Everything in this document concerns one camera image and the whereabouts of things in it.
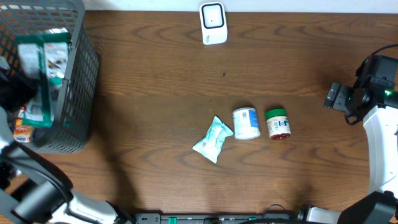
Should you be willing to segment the red sachet packet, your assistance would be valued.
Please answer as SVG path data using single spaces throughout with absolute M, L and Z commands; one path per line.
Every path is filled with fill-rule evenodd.
M 25 106 L 22 106 L 18 112 L 17 119 L 23 119 L 25 116 Z

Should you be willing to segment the orange snack box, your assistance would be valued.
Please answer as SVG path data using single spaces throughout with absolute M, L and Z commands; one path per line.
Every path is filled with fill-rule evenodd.
M 35 128 L 17 124 L 14 128 L 13 136 L 17 142 L 28 143 L 34 139 Z

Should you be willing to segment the green white pouch packet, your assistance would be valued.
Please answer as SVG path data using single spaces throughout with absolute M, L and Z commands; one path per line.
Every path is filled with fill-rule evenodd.
M 24 74 L 38 79 L 37 94 L 27 103 L 22 124 L 49 128 L 55 119 L 58 95 L 69 58 L 66 29 L 47 29 L 17 36 L 17 53 Z

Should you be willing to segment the green lid glass jar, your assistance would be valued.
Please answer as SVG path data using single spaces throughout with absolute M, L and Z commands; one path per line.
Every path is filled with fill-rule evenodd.
M 283 108 L 269 110 L 265 113 L 269 137 L 273 140 L 285 139 L 292 134 L 287 112 Z

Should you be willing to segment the white blue label container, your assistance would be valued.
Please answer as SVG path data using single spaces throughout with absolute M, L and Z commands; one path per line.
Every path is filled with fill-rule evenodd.
M 261 135 L 257 113 L 254 108 L 240 108 L 233 111 L 234 137 L 249 140 Z

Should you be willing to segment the mint green wipes pack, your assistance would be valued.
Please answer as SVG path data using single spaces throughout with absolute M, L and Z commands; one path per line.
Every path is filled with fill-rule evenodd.
M 193 146 L 193 150 L 216 164 L 225 139 L 233 134 L 233 131 L 215 116 L 205 137 Z

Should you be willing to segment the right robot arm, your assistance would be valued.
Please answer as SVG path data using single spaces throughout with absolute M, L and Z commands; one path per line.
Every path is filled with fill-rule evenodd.
M 383 86 L 332 84 L 325 107 L 363 123 L 369 146 L 368 195 L 342 212 L 309 206 L 303 223 L 389 223 L 397 215 L 397 92 Z

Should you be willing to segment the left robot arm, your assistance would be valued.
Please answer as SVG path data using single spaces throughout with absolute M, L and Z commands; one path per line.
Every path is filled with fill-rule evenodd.
M 57 166 L 14 139 L 7 111 L 23 104 L 37 85 L 1 75 L 1 215 L 13 223 L 135 223 L 112 203 L 74 191 Z

